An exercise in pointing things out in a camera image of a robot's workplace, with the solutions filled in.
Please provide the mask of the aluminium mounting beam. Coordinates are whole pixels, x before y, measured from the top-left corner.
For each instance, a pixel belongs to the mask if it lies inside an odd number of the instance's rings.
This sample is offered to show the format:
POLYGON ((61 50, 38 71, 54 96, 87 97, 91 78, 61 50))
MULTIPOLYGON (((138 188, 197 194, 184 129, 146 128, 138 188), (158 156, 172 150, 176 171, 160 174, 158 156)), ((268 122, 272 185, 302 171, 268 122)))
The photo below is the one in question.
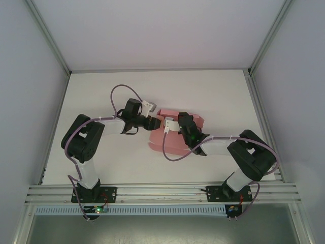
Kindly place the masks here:
MULTIPOLYGON (((181 184, 117 184, 115 204, 121 205, 181 205, 207 204, 207 194, 203 191, 213 182, 181 184)), ((71 185, 40 185, 28 189, 25 203, 32 204, 69 204, 73 187, 71 185)), ((251 186, 251 196, 257 194, 255 203, 300 203, 301 197, 295 183, 263 181, 260 189, 251 186)))

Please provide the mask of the right circuit board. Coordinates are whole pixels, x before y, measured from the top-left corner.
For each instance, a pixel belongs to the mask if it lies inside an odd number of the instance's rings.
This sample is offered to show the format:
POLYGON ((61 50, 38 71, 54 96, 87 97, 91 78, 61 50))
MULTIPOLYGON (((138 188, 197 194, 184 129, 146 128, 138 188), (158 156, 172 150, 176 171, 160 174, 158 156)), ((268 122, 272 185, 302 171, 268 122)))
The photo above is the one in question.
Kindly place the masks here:
POLYGON ((227 218, 229 220, 237 220, 242 212, 243 212, 243 207, 242 205, 225 205, 225 211, 226 211, 226 215, 227 218))

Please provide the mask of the left circuit board green light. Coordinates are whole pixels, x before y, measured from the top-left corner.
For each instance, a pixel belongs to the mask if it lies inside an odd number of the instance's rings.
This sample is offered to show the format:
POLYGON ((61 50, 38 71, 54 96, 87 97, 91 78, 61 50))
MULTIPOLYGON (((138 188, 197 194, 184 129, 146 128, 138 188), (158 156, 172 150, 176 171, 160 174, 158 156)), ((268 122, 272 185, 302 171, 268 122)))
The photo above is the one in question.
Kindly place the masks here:
POLYGON ((107 205, 83 206, 83 211, 86 214, 86 217, 84 218, 88 221, 94 221, 100 216, 100 214, 106 213, 107 210, 108 210, 107 205))

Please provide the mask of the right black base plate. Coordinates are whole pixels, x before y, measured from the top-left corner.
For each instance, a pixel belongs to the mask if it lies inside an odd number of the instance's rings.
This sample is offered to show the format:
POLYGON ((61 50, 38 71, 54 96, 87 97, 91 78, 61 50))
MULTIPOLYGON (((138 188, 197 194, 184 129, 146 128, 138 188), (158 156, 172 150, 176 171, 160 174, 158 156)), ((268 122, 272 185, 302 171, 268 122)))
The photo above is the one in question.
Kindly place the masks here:
POLYGON ((250 186, 244 186, 238 192, 227 186, 206 186, 205 192, 208 202, 249 202, 253 199, 250 186))

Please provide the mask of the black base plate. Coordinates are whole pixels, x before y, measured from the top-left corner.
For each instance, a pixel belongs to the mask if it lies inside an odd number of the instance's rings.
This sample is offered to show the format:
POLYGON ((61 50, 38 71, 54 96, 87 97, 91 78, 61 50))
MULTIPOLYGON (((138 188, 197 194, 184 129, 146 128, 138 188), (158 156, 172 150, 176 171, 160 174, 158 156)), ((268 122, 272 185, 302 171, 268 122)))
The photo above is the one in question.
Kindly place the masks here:
POLYGON ((80 203, 115 203, 117 196, 116 187, 97 187, 92 190, 83 187, 76 187, 71 196, 72 203, 78 203, 77 196, 80 203))
POLYGON ((227 186, 206 186, 205 192, 208 202, 249 202, 253 199, 250 186, 244 186, 238 192, 227 186))

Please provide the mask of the right aluminium side rail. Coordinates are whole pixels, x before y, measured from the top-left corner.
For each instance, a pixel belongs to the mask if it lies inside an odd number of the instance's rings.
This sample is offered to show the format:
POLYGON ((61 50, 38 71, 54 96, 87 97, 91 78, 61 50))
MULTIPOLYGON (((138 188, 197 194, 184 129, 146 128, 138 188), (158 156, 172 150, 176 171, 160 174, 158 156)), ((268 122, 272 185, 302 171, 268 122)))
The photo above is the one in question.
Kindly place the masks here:
POLYGON ((254 105, 254 109, 256 112, 256 116, 258 119, 258 123, 264 138, 264 141, 275 150, 275 152, 279 155, 277 150, 277 146, 272 135, 270 123, 268 117, 266 115, 266 111, 264 108, 264 104, 262 102, 261 95, 259 93, 256 81, 254 77, 250 74, 249 69, 243 69, 243 74, 248 86, 248 90, 254 105))

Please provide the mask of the aluminium side rail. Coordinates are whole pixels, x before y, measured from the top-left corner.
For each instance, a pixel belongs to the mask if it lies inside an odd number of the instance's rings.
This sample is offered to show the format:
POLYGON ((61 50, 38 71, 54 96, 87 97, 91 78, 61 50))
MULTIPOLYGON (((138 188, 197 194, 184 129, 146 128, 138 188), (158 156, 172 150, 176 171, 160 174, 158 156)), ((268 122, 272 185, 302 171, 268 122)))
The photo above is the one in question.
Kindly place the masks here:
POLYGON ((268 117, 266 115, 266 111, 264 108, 264 104, 262 102, 261 95, 259 93, 256 81, 254 77, 250 74, 249 69, 243 69, 243 74, 248 86, 248 90, 254 105, 254 109, 256 112, 256 116, 258 119, 258 123, 264 138, 264 141, 275 150, 275 152, 279 155, 277 150, 277 146, 272 135, 270 123, 268 117))
POLYGON ((62 106, 63 106, 64 98, 65 98, 65 95, 66 95, 66 92, 67 92, 70 77, 71 77, 71 75, 68 74, 67 78, 65 80, 65 83, 64 83, 62 94, 59 97, 60 100, 59 100, 59 104, 58 104, 58 109, 56 110, 56 113, 55 113, 54 122, 53 122, 53 125, 51 127, 49 140, 48 140, 47 146, 45 148, 46 150, 45 150, 44 157, 43 157, 42 162, 41 162, 41 168, 40 168, 40 173, 39 173, 37 185, 41 185, 43 183, 44 174, 45 174, 45 171, 46 171, 49 155, 50 155, 50 152, 51 152, 51 148, 52 148, 52 144, 53 144, 57 124, 58 124, 58 121, 59 121, 59 116, 60 116, 61 109, 62 109, 62 106))

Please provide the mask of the left aluminium side rail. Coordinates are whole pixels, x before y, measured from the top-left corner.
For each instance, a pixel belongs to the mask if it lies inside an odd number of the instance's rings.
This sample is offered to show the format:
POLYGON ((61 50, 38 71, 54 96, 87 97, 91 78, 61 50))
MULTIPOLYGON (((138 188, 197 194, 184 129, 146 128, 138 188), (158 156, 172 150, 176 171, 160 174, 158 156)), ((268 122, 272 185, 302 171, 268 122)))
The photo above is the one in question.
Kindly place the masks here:
POLYGON ((58 104, 58 109, 56 110, 56 113, 55 113, 54 122, 53 122, 53 125, 51 127, 49 140, 48 140, 47 146, 45 148, 46 150, 45 150, 44 157, 43 157, 42 162, 41 162, 41 168, 40 168, 40 173, 39 173, 37 185, 41 185, 43 183, 44 174, 45 174, 45 171, 46 171, 49 155, 50 155, 50 152, 51 152, 51 148, 52 148, 52 144, 53 144, 57 124, 58 124, 58 121, 59 121, 59 116, 60 116, 61 109, 62 109, 62 106, 63 106, 64 98, 65 98, 65 95, 66 95, 66 92, 67 92, 70 77, 71 77, 71 75, 68 74, 67 78, 65 80, 65 83, 64 83, 62 94, 59 97, 60 100, 59 100, 59 104, 58 104))

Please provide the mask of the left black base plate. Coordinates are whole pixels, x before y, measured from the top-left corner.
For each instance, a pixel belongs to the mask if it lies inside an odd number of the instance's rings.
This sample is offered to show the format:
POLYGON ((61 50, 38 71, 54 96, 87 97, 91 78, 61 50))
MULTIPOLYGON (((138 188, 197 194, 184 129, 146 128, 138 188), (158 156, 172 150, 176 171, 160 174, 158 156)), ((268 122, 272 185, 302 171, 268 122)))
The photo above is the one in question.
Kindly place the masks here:
POLYGON ((83 187, 76 187, 71 196, 72 203, 78 203, 77 196, 80 203, 115 203, 117 196, 116 187, 97 187, 92 190, 83 187))

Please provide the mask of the left aluminium frame post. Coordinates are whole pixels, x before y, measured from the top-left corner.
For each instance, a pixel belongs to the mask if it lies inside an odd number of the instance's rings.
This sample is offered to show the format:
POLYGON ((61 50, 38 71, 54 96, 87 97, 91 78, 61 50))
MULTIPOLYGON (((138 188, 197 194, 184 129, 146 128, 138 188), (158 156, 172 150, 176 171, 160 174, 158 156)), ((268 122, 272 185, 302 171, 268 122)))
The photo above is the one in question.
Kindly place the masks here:
POLYGON ((68 67, 61 51, 59 50, 44 18, 42 17, 40 10, 38 9, 34 0, 24 0, 28 10, 30 11, 32 17, 34 18, 36 25, 38 26, 39 30, 41 31, 45 41, 47 42, 49 48, 51 49, 53 55, 55 56, 56 60, 60 64, 61 68, 64 70, 65 74, 70 77, 71 70, 68 67))

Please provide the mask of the aluminium frame post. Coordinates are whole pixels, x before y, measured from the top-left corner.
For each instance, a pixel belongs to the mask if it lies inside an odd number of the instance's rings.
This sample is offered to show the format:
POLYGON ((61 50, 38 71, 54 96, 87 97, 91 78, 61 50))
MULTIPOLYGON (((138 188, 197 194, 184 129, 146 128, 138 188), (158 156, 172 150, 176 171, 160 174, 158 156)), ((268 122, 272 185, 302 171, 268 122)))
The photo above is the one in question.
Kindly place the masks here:
POLYGON ((248 69, 250 76, 253 76, 258 67, 260 66, 263 58, 265 57, 268 49, 270 48, 273 40, 275 39, 278 31, 280 30, 282 24, 284 23, 291 7, 295 3, 296 0, 284 0, 283 4, 280 7, 279 12, 277 13, 274 21, 271 24, 270 29, 268 30, 255 58, 253 59, 253 62, 248 69))
POLYGON ((40 10, 38 9, 34 0, 24 0, 28 10, 30 11, 32 17, 34 18, 36 25, 38 26, 39 30, 41 31, 45 41, 47 42, 49 48, 51 49, 53 55, 55 56, 56 60, 60 64, 61 68, 64 70, 65 74, 70 77, 71 70, 68 67, 61 51, 59 50, 44 18, 42 17, 40 10))

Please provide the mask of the right aluminium frame post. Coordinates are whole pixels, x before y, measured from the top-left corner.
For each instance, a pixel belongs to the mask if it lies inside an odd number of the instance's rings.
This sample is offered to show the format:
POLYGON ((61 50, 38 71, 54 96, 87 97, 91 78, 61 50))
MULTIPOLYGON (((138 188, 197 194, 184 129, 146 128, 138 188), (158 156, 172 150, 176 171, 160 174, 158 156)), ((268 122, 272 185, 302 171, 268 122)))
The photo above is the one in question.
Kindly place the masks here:
POLYGON ((284 23, 291 7, 295 3, 296 0, 284 0, 283 4, 280 7, 279 12, 277 13, 274 21, 271 24, 270 29, 268 30, 255 58, 253 59, 253 62, 248 69, 250 76, 253 76, 258 67, 260 66, 263 58, 265 57, 268 49, 270 48, 273 40, 275 39, 278 31, 280 30, 282 24, 284 23))

